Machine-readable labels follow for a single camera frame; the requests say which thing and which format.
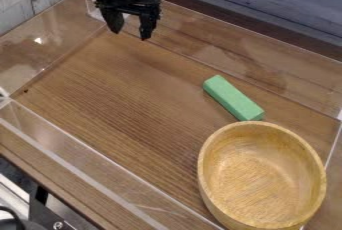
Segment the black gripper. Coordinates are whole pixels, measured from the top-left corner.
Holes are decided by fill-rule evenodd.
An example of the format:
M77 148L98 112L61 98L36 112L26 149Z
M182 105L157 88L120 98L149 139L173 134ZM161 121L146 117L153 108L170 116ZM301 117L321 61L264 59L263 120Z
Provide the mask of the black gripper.
M140 15L140 38L142 40L150 38L160 19L160 0L94 0L94 6L114 34L120 32L124 25L122 14Z

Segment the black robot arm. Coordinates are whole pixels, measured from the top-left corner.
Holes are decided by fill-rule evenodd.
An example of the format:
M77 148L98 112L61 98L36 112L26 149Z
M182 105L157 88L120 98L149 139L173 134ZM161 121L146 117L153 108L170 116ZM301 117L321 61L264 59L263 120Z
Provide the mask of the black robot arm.
M120 33L125 23L124 14L129 14L140 20L140 39L150 38L160 19L160 0L94 0L94 7L113 33Z

